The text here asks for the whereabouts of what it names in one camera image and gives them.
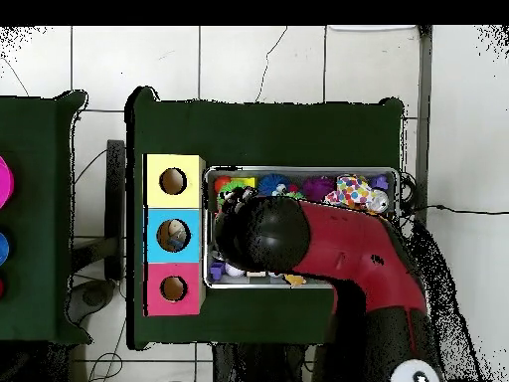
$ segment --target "dark green table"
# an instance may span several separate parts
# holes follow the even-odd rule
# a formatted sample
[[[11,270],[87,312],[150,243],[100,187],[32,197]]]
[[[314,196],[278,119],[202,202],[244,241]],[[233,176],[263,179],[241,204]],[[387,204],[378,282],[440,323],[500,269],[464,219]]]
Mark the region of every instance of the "dark green table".
[[[323,343],[331,289],[209,289],[200,315],[142,315],[142,155],[197,154],[208,165],[388,166],[398,169],[403,104],[127,101],[127,341]]]
[[[88,342],[66,318],[71,279],[71,148],[84,92],[55,99],[0,96],[0,155],[15,191],[0,209],[11,255],[0,267],[0,340]]]

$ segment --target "metal tray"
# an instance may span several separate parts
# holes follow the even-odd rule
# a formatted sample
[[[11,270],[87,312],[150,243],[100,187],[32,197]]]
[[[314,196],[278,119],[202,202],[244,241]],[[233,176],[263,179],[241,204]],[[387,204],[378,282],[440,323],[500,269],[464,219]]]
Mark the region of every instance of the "metal tray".
[[[204,191],[206,197],[207,209],[204,209],[203,219],[203,275],[205,284],[210,288],[332,288],[324,281],[306,278],[306,284],[303,286],[290,286],[283,279],[273,279],[272,277],[238,277],[233,278],[224,275],[222,279],[215,282],[210,274],[210,265],[214,261],[211,253],[213,251],[214,235],[214,215],[218,211],[217,195],[214,191],[214,180],[220,176],[230,177],[256,177],[260,179],[267,174],[282,174],[288,177],[298,186],[312,176],[333,176],[341,174],[358,174],[366,177],[373,177],[384,174],[389,183],[387,191],[389,197],[388,212],[400,216],[400,174],[391,167],[268,167],[268,166],[245,166],[245,167],[224,167],[213,166],[204,173]]]

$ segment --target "toy ball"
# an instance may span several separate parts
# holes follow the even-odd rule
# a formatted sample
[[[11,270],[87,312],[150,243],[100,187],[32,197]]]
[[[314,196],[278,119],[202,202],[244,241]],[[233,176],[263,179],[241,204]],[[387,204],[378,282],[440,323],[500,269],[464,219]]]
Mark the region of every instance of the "toy ball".
[[[277,187],[279,185],[289,186],[290,181],[280,174],[267,174],[260,179],[258,192],[264,196],[275,196],[274,192],[278,192]]]
[[[229,176],[220,176],[216,179],[214,182],[214,190],[216,193],[219,193],[221,188],[226,185],[227,183],[230,183],[232,181],[232,177]]]
[[[9,242],[6,237],[0,233],[0,266],[7,260],[9,256]]]
[[[302,193],[310,201],[321,202],[335,187],[335,181],[331,177],[310,177],[304,181]]]
[[[4,206],[14,190],[14,176],[0,156],[0,208]]]
[[[230,277],[242,277],[246,272],[232,267],[230,264],[225,265],[225,271]]]

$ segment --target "white tile wall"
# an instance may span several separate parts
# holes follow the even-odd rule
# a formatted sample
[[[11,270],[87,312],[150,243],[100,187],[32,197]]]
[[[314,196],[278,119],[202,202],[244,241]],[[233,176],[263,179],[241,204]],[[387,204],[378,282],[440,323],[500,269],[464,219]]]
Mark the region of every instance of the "white tile wall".
[[[323,37],[319,26],[203,27],[201,97],[255,102],[259,94],[260,102],[322,102]]]
[[[88,93],[87,109],[91,110],[122,111],[136,87],[149,85],[161,99],[176,100],[200,97],[253,102],[259,94],[262,102],[315,103],[322,102],[325,94],[329,101],[378,102],[396,96],[404,102],[407,116],[417,116],[417,30],[372,34],[327,30],[324,50],[323,26],[202,27],[201,52],[196,26],[73,27],[73,36],[70,27],[50,27],[43,32],[34,31],[13,48],[2,43],[9,64],[30,96],[54,97],[70,88],[81,89]],[[266,55],[272,48],[267,64]],[[1,59],[0,95],[25,95]],[[404,131],[407,149],[402,153],[410,166],[409,161],[415,160],[416,121],[409,120]],[[106,148],[109,138],[125,139],[121,112],[81,114],[75,133],[77,177]],[[77,184],[76,235],[103,233],[104,177],[105,154]],[[102,263],[80,274],[102,278]],[[87,319],[85,328],[93,344],[76,350],[74,382],[86,382],[93,361],[115,349],[124,321],[124,299],[118,292],[108,307]],[[194,344],[156,344],[138,352],[127,349],[122,332],[116,352],[126,362],[105,382],[194,380],[194,362],[168,362],[193,360]],[[313,348],[307,354],[312,359]],[[198,345],[198,359],[212,360],[209,345]],[[104,375],[108,367],[109,361],[97,364],[94,376]],[[118,368],[119,363],[114,362],[110,374]],[[197,369],[197,382],[212,382],[210,362],[199,362]],[[310,374],[304,377],[310,381]]]
[[[327,101],[378,102],[398,97],[418,116],[420,48],[417,29],[327,31]]]

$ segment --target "colorful toy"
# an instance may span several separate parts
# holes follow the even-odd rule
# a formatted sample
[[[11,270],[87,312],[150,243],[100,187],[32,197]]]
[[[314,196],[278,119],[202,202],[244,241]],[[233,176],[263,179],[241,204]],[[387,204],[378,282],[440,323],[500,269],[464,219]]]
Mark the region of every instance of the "colorful toy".
[[[0,233],[0,266],[7,261],[7,257],[9,256],[9,242],[7,238]]]
[[[215,282],[221,279],[221,276],[225,273],[225,263],[213,263],[211,264],[210,272]]]
[[[242,277],[246,272],[232,267],[230,264],[225,265],[225,271],[230,277]]]
[[[256,187],[255,177],[232,177],[232,180],[243,182],[246,186]]]
[[[205,299],[202,274],[202,174],[205,162],[198,155],[147,154],[143,168],[148,224],[146,248],[148,277],[145,316],[199,314]],[[161,186],[162,175],[177,169],[185,180],[178,194]],[[181,296],[170,299],[178,287]]]
[[[228,195],[228,193],[233,192],[234,189],[242,187],[245,188],[246,184],[244,182],[241,182],[239,180],[232,180],[228,183],[225,183],[218,193],[218,207],[221,209],[223,204],[225,203],[225,197]]]
[[[286,188],[286,186],[290,185],[290,181],[287,177],[280,174],[268,174],[261,177],[257,189],[261,195],[275,196],[277,195],[275,192],[279,192],[277,188],[279,190],[282,189],[280,185]]]
[[[332,177],[310,177],[302,184],[302,192],[305,197],[313,202],[322,202],[325,195],[333,190],[334,179]]]
[[[380,176],[374,177],[371,179],[370,186],[373,189],[382,189],[387,190],[389,189],[389,183],[387,182],[387,177],[381,174]]]
[[[285,274],[283,279],[289,283],[292,287],[302,286],[306,284],[306,279],[301,276],[293,276],[291,274]]]
[[[232,181],[232,177],[230,176],[219,176],[215,181],[214,181],[214,190],[216,191],[216,193],[219,193],[219,191],[221,190],[221,188],[226,185],[227,183],[230,183]]]
[[[4,206],[14,190],[14,176],[0,156],[0,208]]]
[[[375,213],[382,213],[389,207],[389,198],[384,191],[372,189],[364,177],[355,175],[338,177],[337,190],[330,192],[325,202]]]

